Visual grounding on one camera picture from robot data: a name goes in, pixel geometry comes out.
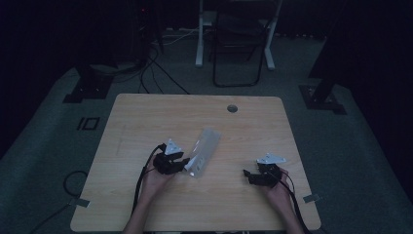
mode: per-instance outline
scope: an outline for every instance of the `transparent plastic package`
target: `transparent plastic package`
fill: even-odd
[[[185,166],[186,173],[192,177],[200,177],[221,139],[221,133],[205,128],[188,155],[191,160]]]

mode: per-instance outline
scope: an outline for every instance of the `wooden table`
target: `wooden table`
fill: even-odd
[[[227,106],[235,104],[231,113]],[[77,207],[74,231],[120,231],[130,215],[135,185],[151,151],[169,138],[189,153],[203,128],[222,134],[203,176],[178,174],[158,197],[146,231],[282,230],[282,222],[243,169],[255,160],[284,157],[304,221],[320,227],[311,190],[278,97],[119,95],[113,105]]]

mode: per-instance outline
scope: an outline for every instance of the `dark background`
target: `dark background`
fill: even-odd
[[[205,2],[213,9],[218,1]],[[158,3],[162,27],[198,26],[198,1]],[[129,0],[0,4],[3,156],[55,80],[80,57],[103,64],[133,58],[135,12]],[[278,34],[291,39],[327,37],[310,76],[352,91],[410,198],[412,10],[407,0],[284,0],[277,27]]]

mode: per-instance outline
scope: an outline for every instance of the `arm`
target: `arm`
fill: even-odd
[[[288,172],[282,169],[282,182],[286,185],[286,174]],[[266,195],[271,206],[282,218],[282,222],[285,225],[286,233],[288,234],[301,234],[304,233],[303,229],[292,209],[291,200],[288,190],[280,183],[277,183],[273,188],[267,186],[260,186],[261,190]]]
[[[153,167],[153,159],[148,165]],[[137,199],[136,208],[134,209],[130,220],[123,233],[143,233],[143,228],[145,227],[146,217],[149,214],[152,203],[154,202],[157,195],[159,195],[167,183],[173,178],[174,175],[162,175],[158,171],[149,169],[146,170],[146,174],[142,181],[142,188],[139,198]]]

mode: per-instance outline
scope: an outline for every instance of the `black metal base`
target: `black metal base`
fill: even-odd
[[[299,88],[308,109],[332,110],[334,114],[347,115],[344,106],[337,102],[333,94],[330,94],[324,101],[316,101],[313,94],[317,87],[299,86]]]
[[[80,103],[83,99],[105,99],[112,81],[111,76],[96,77],[96,81],[90,86],[81,78],[72,94],[66,95],[63,103]]]

